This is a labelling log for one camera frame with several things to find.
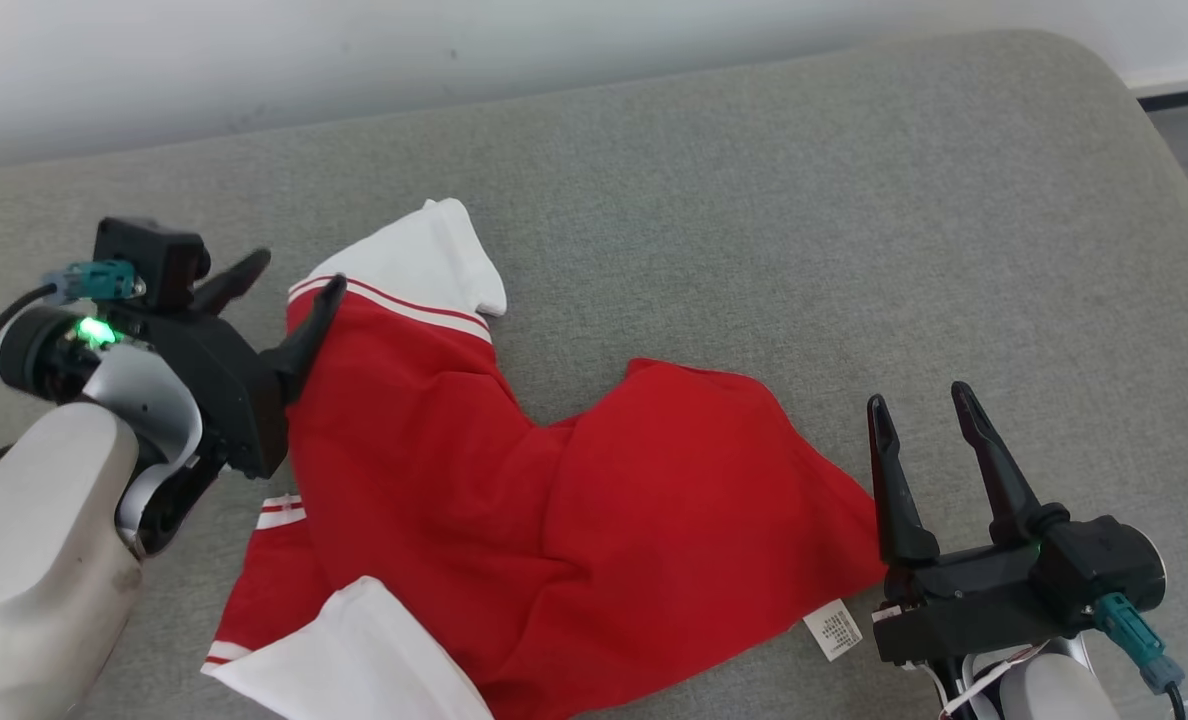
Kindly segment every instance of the gray cushion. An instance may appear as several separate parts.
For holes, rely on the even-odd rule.
[[[283,292],[426,197],[460,197],[501,270],[504,374],[538,421],[631,356],[765,381],[868,487],[887,397],[924,522],[987,542],[952,379],[973,383],[1043,500],[1150,533],[1152,624],[1188,669],[1188,183],[1118,78],[1055,36],[1000,32],[0,170],[0,307],[90,252],[105,214],[274,264],[227,312],[278,340]],[[0,444],[42,411],[0,387]],[[267,716],[198,674],[260,498],[223,476],[172,550],[84,720]],[[870,636],[877,593],[851,610]],[[1105,642],[1129,719],[1162,703]],[[1188,694],[1188,683],[1184,684]],[[934,716],[872,643],[827,664],[801,627],[608,719]]]

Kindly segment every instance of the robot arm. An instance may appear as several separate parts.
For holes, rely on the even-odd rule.
[[[257,352],[220,311],[268,252],[206,277],[201,238],[107,217],[94,260],[51,274],[53,298],[0,341],[0,378],[55,402],[0,460],[0,720],[53,719],[77,703],[122,632],[141,562],[164,550],[228,465],[268,478],[287,455],[296,400],[345,292]]]
[[[1074,522],[1060,503],[1041,505],[968,384],[954,383],[952,398],[981,466],[993,543],[944,555],[920,523],[887,404],[880,396],[868,402],[879,552],[887,564],[887,601],[874,614],[879,657],[928,670],[959,720],[1112,720],[1079,638],[1098,629],[1132,656],[1152,691],[1178,705],[1184,674],[1138,612],[1155,610],[1165,592],[1154,544],[1108,514]],[[1007,648],[1040,650],[1011,674],[998,672],[1001,682],[973,688],[978,657]]]

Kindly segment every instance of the cable connector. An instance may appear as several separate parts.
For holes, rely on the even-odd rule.
[[[1144,621],[1132,601],[1123,593],[1110,593],[1097,600],[1094,621],[1114,644],[1123,648],[1140,670],[1140,678],[1155,694],[1164,694],[1167,686],[1180,687],[1184,670],[1164,655],[1165,644]]]
[[[49,305],[69,305],[75,301],[126,301],[145,295],[145,282],[135,277],[135,269],[127,260],[74,263],[56,273],[46,273],[44,283],[56,286],[45,297]]]

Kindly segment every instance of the care label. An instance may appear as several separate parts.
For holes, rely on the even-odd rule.
[[[833,601],[803,619],[803,624],[817,638],[821,651],[829,662],[860,644],[860,629],[851,619],[851,612],[841,600]]]
[[[904,611],[901,610],[901,606],[899,605],[895,605],[895,606],[891,606],[891,607],[885,607],[885,610],[873,611],[872,614],[868,615],[868,619],[873,620],[874,623],[877,623],[879,620],[886,620],[889,618],[896,618],[897,615],[901,614],[901,612],[904,612]]]

